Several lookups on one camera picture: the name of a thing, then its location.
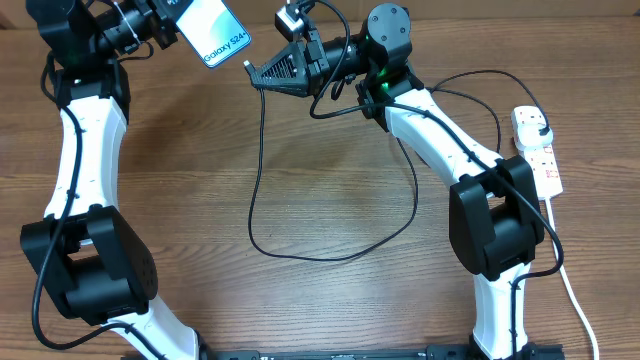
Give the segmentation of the black Samsung Galaxy smartphone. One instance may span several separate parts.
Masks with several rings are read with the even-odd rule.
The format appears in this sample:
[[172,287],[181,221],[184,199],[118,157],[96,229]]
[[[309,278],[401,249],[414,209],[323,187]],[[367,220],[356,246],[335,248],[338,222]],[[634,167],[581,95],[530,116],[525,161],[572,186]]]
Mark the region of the black Samsung Galaxy smartphone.
[[193,0],[176,25],[208,68],[215,68],[251,43],[251,36],[222,0]]

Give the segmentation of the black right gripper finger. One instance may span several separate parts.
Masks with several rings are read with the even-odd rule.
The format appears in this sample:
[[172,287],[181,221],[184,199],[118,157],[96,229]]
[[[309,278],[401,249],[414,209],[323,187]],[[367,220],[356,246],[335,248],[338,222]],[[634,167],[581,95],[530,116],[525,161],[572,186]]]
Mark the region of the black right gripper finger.
[[291,42],[262,66],[247,64],[250,81],[256,86],[307,86],[306,61],[300,43]]
[[309,85],[305,82],[283,81],[282,79],[266,79],[256,81],[252,86],[258,90],[272,91],[296,97],[308,97]]

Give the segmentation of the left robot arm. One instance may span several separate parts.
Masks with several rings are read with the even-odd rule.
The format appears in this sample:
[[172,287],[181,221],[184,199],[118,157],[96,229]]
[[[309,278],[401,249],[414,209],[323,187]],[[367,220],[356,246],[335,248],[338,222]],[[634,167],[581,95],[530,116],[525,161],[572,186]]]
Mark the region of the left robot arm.
[[58,177],[43,218],[22,228],[21,248],[37,275],[31,305],[35,336],[41,297],[80,319],[91,335],[115,332],[147,359],[207,359],[201,336],[158,293],[144,242],[119,211],[118,162],[129,124],[124,64],[142,46],[177,39],[185,1],[112,1],[94,15],[82,0],[28,0],[28,14],[50,51],[40,79],[63,126]]

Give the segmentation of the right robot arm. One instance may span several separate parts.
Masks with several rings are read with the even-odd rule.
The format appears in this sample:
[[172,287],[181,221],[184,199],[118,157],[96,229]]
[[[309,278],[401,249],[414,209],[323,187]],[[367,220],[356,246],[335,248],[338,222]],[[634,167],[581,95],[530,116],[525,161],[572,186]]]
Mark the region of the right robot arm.
[[357,79],[364,116],[406,142],[449,189],[450,243],[474,276],[468,358],[532,358],[524,285],[544,230],[530,165],[480,145],[438,107],[409,63],[406,8],[378,5],[359,33],[324,42],[309,16],[313,6],[295,1],[276,13],[288,44],[263,66],[245,66],[253,87],[319,99],[328,87]]

